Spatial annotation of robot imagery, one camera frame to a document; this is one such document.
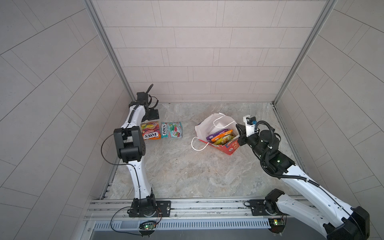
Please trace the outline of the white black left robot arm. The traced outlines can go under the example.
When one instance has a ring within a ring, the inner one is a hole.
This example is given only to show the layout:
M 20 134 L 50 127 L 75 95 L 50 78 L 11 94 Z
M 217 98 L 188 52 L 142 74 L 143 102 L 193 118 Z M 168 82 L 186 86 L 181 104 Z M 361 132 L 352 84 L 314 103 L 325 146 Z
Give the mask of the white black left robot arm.
M 153 217 L 157 212 L 156 198 L 144 170 L 146 144 L 141 130 L 141 123 L 153 111 L 149 107 L 151 102 L 148 93 L 137 93 L 137 100 L 129 104 L 126 121 L 113 133 L 118 158 L 128 167 L 134 185 L 135 196 L 128 210 L 131 218 Z

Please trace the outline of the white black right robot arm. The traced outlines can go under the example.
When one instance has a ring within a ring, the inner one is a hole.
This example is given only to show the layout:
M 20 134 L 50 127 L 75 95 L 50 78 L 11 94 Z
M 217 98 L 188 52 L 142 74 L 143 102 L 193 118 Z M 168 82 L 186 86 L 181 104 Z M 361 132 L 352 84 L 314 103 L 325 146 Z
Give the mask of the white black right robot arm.
M 279 150 L 281 136 L 266 121 L 246 121 L 236 125 L 240 146 L 248 145 L 262 170 L 282 180 L 311 204 L 302 204 L 283 191 L 274 189 L 265 197 L 266 211 L 296 218 L 328 240 L 367 240 L 370 237 L 370 215 L 361 206 L 352 207 L 335 197 L 310 178 L 292 159 Z

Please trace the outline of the green Fox's candy bag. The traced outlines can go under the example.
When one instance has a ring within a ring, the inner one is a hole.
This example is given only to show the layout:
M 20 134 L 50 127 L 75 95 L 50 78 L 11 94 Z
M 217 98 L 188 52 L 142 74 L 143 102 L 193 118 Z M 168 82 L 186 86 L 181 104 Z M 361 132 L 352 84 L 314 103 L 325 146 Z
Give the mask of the green Fox's candy bag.
M 175 123 L 162 123 L 161 124 L 161 137 L 164 138 L 182 138 L 183 126 L 181 122 Z

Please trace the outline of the red orange Fox's candy bag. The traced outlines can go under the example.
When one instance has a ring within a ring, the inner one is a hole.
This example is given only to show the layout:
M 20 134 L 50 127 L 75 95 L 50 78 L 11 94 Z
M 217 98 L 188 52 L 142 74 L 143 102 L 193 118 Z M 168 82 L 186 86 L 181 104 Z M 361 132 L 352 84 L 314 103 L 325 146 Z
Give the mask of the red orange Fox's candy bag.
M 159 140 L 162 138 L 159 122 L 147 122 L 141 124 L 144 140 Z

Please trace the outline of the red paper gift bag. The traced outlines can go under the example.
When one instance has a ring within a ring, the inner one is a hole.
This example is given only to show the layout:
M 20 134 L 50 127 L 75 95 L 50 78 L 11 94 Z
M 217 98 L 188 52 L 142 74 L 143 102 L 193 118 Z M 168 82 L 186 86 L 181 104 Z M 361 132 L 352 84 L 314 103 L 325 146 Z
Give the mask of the red paper gift bag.
M 236 121 L 222 113 L 215 113 L 195 126 L 197 136 L 191 141 L 193 150 L 203 151 L 211 146 L 227 155 L 232 155 L 239 148 L 239 132 Z

